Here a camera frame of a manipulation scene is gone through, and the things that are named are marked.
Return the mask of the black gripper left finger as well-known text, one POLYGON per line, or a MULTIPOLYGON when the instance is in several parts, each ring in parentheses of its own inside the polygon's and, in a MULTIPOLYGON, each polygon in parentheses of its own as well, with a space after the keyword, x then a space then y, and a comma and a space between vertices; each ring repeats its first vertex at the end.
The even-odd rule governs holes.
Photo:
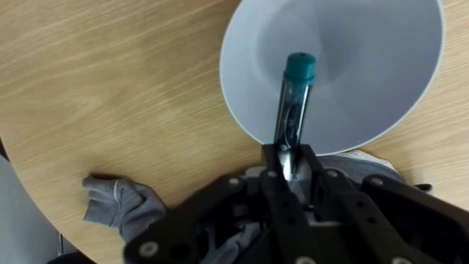
POLYGON ((309 225, 296 195, 284 181, 273 146, 262 147, 262 163, 267 171, 261 176, 261 191, 273 225, 274 254, 281 264, 314 264, 308 242, 309 225))

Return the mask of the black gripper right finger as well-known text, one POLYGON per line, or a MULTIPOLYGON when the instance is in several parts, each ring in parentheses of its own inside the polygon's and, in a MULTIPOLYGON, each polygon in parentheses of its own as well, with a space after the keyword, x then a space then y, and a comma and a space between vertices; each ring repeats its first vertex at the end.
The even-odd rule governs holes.
POLYGON ((312 171, 311 204, 321 222, 337 222, 338 237, 328 250, 333 264, 418 264, 372 198, 338 171, 325 171, 309 146, 300 156, 312 171))

